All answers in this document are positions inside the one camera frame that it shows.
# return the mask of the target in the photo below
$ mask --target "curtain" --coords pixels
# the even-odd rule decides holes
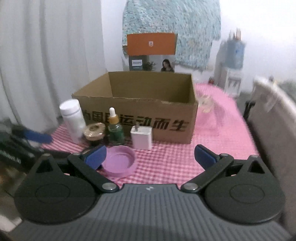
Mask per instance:
[[[105,72],[100,1],[0,1],[0,119],[51,129],[59,104]]]

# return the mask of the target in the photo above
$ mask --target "white bottle cap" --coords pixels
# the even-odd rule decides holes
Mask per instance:
[[[75,113],[80,109],[80,104],[77,99],[66,100],[60,104],[59,109],[63,116]]]
[[[115,109],[113,107],[111,107],[109,109],[109,112],[110,112],[110,117],[115,117],[116,116]]]

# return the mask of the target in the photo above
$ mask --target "gingham tablecloth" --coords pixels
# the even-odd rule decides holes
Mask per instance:
[[[212,118],[201,124],[199,120],[203,113],[199,108],[191,144],[154,141],[151,150],[135,150],[138,168],[134,175],[114,180],[120,187],[124,183],[176,183],[180,187],[204,171],[194,158],[197,144],[202,144],[217,154],[228,153],[235,159],[247,159],[249,155],[258,154],[235,101],[212,85],[198,84],[196,92],[198,96],[210,95],[214,100]],[[75,153],[87,147],[71,143],[64,124],[52,137],[53,142],[42,145],[43,148]]]

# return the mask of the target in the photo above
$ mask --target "woman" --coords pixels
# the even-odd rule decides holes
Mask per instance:
[[[170,65],[170,61],[168,59],[163,60],[163,67],[160,70],[161,72],[169,71],[174,72],[173,68]]]

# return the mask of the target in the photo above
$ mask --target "purple plastic lid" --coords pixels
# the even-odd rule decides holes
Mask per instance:
[[[107,148],[107,156],[102,166],[110,177],[124,178],[132,175],[137,169],[135,152],[127,146]]]

